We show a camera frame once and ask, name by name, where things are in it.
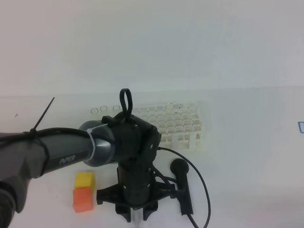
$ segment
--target white wall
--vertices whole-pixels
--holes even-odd
[[[304,85],[302,0],[3,0],[0,96]]]

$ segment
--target white table surface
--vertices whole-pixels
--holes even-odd
[[[205,90],[133,94],[135,104],[198,101],[203,123],[203,152],[187,157],[204,177],[211,200],[209,228],[304,227],[304,121],[303,87]],[[0,99],[0,131],[29,130],[51,96]],[[92,118],[90,110],[119,102],[118,91],[99,95],[56,96],[39,129],[74,127]],[[154,165],[172,176],[169,164],[175,156],[158,152]],[[11,228],[107,228],[133,227],[116,215],[114,205],[94,206],[76,214],[72,190],[79,171],[93,171],[96,188],[117,183],[117,165],[92,168],[78,163],[42,178],[28,188],[24,210],[15,214]],[[206,196],[193,169],[188,174],[194,219],[203,227]],[[191,227],[181,216],[177,200],[159,201],[159,209],[142,227]]]

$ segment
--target stacked blocks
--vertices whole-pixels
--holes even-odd
[[[79,172],[75,179],[73,200],[76,213],[93,210],[95,178],[92,172]]]

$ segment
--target orange block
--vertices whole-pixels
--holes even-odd
[[[90,187],[74,189],[73,200],[76,213],[93,210],[93,196]]]

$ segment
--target blue object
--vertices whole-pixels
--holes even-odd
[[[300,133],[304,134],[304,122],[299,122]]]

